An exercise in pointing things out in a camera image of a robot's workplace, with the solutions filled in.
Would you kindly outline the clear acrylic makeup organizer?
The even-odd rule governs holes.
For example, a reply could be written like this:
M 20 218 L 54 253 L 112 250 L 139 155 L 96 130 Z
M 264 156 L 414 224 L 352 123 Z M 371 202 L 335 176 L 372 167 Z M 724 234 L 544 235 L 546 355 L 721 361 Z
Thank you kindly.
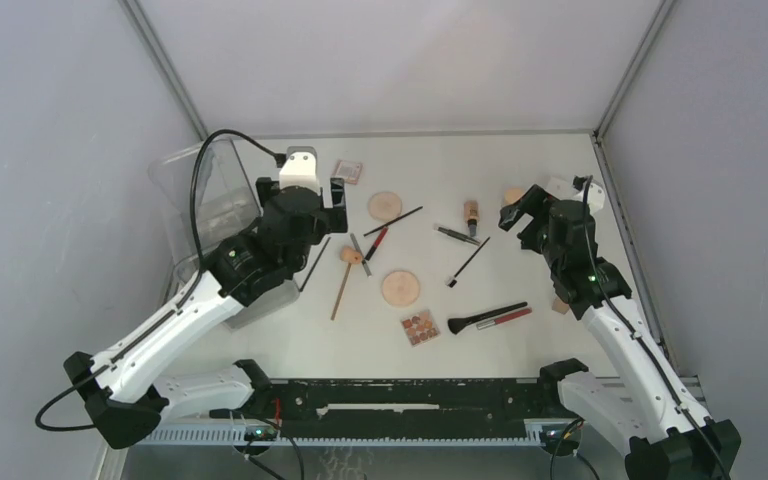
M 198 267 L 190 223 L 191 177 L 199 145 L 159 158 L 148 166 L 148 178 L 156 188 L 159 207 L 176 279 L 184 283 Z M 256 199 L 237 147 L 222 137 L 208 147 L 196 187 L 196 221 L 203 251 L 208 254 L 221 240 L 238 233 L 259 217 L 262 209 Z M 300 296 L 295 281 L 288 280 L 264 294 L 241 313 L 226 320 L 224 326 L 239 330 L 289 306 Z

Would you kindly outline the small square pink compact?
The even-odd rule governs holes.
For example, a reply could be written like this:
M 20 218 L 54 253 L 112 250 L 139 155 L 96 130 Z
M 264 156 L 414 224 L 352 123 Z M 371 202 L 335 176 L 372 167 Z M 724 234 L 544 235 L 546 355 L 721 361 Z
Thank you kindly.
M 362 176 L 362 172 L 362 163 L 340 159 L 335 164 L 331 177 L 341 179 L 346 184 L 357 185 Z

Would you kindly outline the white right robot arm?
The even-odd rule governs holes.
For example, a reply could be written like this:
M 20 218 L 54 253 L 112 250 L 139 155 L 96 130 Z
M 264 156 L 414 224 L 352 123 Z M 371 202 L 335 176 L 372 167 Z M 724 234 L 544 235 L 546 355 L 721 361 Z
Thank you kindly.
M 728 479 L 742 439 L 730 420 L 715 420 L 682 382 L 652 337 L 620 271 L 598 254 L 591 197 L 558 198 L 533 185 L 500 210 L 498 226 L 541 255 L 556 297 L 598 342 L 631 400 L 607 392 L 581 361 L 543 367 L 539 406 L 552 416 L 568 411 L 594 428 L 623 457 L 630 479 Z

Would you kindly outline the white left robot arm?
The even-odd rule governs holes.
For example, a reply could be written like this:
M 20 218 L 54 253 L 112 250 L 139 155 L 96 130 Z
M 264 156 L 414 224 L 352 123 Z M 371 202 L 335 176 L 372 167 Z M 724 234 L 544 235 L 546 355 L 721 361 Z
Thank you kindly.
M 160 424 L 211 410 L 265 414 L 270 380 L 253 360 L 204 374 L 169 377 L 167 367 L 215 326 L 246 310 L 276 309 L 281 288 L 307 265 L 312 246 L 348 230 L 345 185 L 330 181 L 331 207 L 321 193 L 256 186 L 263 213 L 222 240 L 172 299 L 131 334 L 95 355 L 75 352 L 64 362 L 94 427 L 112 449 L 131 447 Z

